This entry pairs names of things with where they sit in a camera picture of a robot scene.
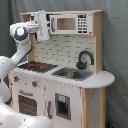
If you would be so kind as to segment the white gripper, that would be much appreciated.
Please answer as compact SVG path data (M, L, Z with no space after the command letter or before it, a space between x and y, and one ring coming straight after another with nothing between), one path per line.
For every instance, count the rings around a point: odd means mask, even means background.
M35 14L35 23L38 25L38 29L35 32L36 40L42 42L49 39L48 28L47 28L47 19L45 11L38 11Z

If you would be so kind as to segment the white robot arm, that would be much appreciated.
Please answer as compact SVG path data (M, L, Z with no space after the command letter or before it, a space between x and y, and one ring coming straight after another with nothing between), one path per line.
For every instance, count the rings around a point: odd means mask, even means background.
M0 128L53 128L45 116L30 116L14 111L7 103L11 100L11 92L4 78L32 50L30 34L37 34L36 40L42 42L49 39L46 13L36 12L27 22L10 26L10 35L17 45L17 52L11 57L0 56Z

